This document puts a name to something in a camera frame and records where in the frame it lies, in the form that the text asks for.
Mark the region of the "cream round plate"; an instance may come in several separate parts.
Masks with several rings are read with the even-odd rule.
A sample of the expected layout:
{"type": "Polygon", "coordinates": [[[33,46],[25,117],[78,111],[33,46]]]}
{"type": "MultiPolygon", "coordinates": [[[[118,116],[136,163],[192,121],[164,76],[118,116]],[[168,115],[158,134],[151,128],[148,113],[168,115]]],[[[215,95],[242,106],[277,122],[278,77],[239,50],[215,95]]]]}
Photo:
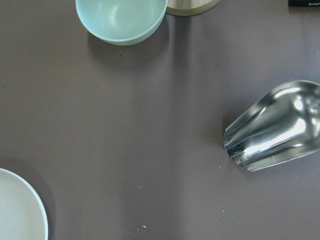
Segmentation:
{"type": "Polygon", "coordinates": [[[0,238],[47,240],[48,218],[34,188],[19,175],[0,170],[0,238]]]}

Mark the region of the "green bowl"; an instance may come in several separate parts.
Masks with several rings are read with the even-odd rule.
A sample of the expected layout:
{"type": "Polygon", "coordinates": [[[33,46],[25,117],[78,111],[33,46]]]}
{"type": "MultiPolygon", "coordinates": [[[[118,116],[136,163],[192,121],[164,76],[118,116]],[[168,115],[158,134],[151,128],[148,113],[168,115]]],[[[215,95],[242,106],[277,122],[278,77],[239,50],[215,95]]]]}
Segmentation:
{"type": "Polygon", "coordinates": [[[167,0],[77,0],[80,22],[109,44],[130,46],[149,38],[162,23],[167,0]]]}

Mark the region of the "wooden glass stand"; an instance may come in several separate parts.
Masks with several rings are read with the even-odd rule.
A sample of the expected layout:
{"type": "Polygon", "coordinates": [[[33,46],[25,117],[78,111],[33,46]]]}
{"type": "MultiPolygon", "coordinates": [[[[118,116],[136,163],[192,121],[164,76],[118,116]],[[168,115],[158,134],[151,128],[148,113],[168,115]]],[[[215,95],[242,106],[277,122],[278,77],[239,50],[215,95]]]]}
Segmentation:
{"type": "Polygon", "coordinates": [[[195,16],[202,14],[217,4],[221,0],[168,0],[166,13],[174,16],[195,16]]]}

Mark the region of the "metal scoop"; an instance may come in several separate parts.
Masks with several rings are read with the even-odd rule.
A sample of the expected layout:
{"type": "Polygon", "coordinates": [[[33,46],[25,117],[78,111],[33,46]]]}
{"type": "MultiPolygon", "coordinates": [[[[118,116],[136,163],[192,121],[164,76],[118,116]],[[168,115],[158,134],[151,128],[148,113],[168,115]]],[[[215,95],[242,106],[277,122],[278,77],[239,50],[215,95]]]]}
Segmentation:
{"type": "Polygon", "coordinates": [[[277,86],[230,124],[223,146],[254,172],[320,149],[320,85],[297,80],[277,86]]]}

